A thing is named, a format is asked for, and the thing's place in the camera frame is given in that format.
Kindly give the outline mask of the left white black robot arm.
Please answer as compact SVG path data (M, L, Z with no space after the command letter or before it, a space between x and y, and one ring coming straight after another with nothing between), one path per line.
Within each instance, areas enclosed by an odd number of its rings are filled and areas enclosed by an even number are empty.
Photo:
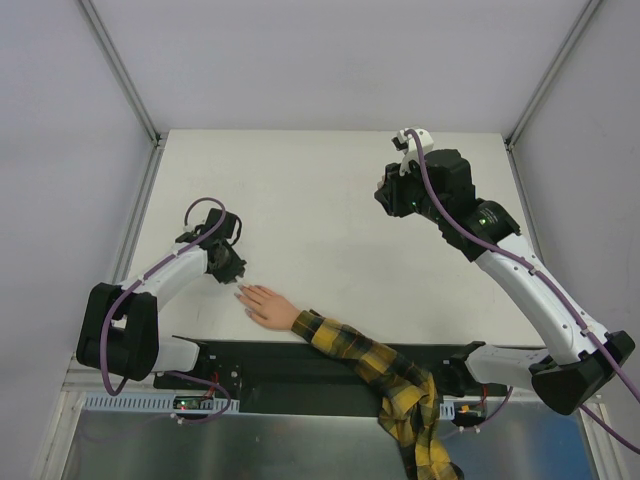
M176 371L188 388L204 387L210 363L195 340L160 335L160 312L194 280L212 276L220 284L242 278L246 261L234 246L242 221L234 213L209 210L188 228L156 265L118 284L99 283L90 291L76 346L76 361L127 380Z

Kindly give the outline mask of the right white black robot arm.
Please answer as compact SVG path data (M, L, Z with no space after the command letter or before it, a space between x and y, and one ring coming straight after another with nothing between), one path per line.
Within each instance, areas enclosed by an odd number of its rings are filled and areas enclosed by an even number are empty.
M606 385L632 354L624 331L610 332L569 297L539 262L519 224L502 205L477 197L469 162L452 149L410 153L386 166L374 197L385 213L421 215L443 239L488 274L543 341L539 349L475 341L441 370L446 393L469 395L484 384L526 389L561 415L574 413Z

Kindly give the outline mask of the mannequin hand with painted nails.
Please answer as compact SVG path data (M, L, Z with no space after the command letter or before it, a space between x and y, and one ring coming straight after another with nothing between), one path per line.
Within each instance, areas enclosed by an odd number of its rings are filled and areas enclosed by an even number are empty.
M249 318L269 330L290 331L301 314L285 297L263 286L240 285L235 297Z

